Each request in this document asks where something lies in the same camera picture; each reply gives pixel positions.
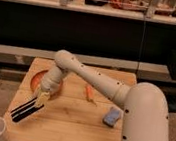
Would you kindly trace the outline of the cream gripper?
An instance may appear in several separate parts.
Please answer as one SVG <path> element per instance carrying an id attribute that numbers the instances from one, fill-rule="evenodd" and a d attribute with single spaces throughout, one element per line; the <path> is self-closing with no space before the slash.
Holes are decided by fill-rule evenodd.
<path id="1" fill-rule="evenodd" d="M 29 115 L 35 113 L 37 110 L 43 108 L 49 98 L 51 98 L 50 93 L 47 91 L 42 91 L 41 88 L 38 88 L 34 91 L 34 98 L 28 102 L 21 104 L 19 107 L 16 107 L 11 111 L 12 120 L 14 123 L 21 121 L 22 119 L 28 117 Z"/>

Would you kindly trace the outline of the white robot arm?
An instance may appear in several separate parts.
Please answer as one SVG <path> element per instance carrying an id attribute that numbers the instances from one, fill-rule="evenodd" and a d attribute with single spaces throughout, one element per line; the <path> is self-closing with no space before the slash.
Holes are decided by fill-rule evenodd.
<path id="1" fill-rule="evenodd" d="M 73 72 L 124 111 L 121 141 L 169 141 L 167 99 L 156 85 L 126 85 L 91 69 L 63 49 L 54 55 L 54 61 L 37 85 L 36 96 L 10 112 L 15 123 L 42 109 L 58 92 L 64 78 Z"/>

